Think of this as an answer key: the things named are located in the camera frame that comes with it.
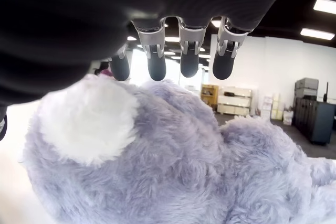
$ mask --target white wall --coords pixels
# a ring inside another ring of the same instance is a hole
[[[295,82],[309,77],[319,79],[320,97],[329,81],[328,97],[336,99],[336,48],[291,39],[248,36],[238,50],[232,75],[227,80],[217,80],[212,73],[216,39],[217,35],[212,35],[210,83],[251,88],[254,104],[259,106],[265,95],[280,93],[282,102],[290,106]]]
[[[170,79],[174,83],[182,87],[193,86],[195,90],[201,90],[202,77],[204,70],[199,69],[195,76],[186,78],[181,74],[180,64],[174,60],[166,59],[166,76],[165,79]],[[140,50],[133,50],[130,83],[135,85],[142,85],[151,80],[148,72],[147,56]]]

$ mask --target cardboard box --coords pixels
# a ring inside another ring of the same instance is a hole
[[[264,97],[264,103],[273,103],[273,97],[268,97],[268,96],[265,96]]]
[[[279,93],[273,94],[273,101],[276,101],[276,102],[280,101],[280,94]]]
[[[235,115],[248,115],[249,112],[248,108],[235,107]]]
[[[291,125],[292,124],[292,119],[294,116],[294,112],[293,111],[284,111],[284,117],[283,117],[283,124],[285,125]]]
[[[283,111],[284,108],[285,104],[283,102],[279,102],[278,111]]]
[[[277,110],[278,108],[279,108],[279,102],[278,101],[273,101],[272,110]]]
[[[271,110],[272,104],[271,103],[264,103],[261,107],[262,110]]]
[[[271,111],[271,119],[276,119],[277,118],[277,110],[272,110]]]
[[[277,111],[277,120],[282,120],[282,115],[283,115],[283,111],[280,111],[280,110],[278,110]]]
[[[270,110],[261,110],[260,117],[265,119],[270,119],[271,111]]]

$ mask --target white cabinet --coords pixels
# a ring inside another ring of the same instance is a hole
[[[248,115],[252,91],[236,87],[223,87],[218,96],[217,112],[220,114]]]

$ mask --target white plush tail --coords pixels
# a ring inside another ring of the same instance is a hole
[[[134,141],[137,108],[136,97],[112,78],[89,75],[42,99],[41,131],[60,157],[99,165]]]

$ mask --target floor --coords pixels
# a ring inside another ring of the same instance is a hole
[[[220,115],[216,114],[219,124],[225,124],[226,121],[233,119],[232,115]],[[336,131],[333,131],[330,144],[325,146],[311,144],[294,126],[284,125],[279,120],[273,120],[273,124],[280,126],[292,140],[301,146],[303,151],[309,157],[326,157],[330,159],[336,159]]]

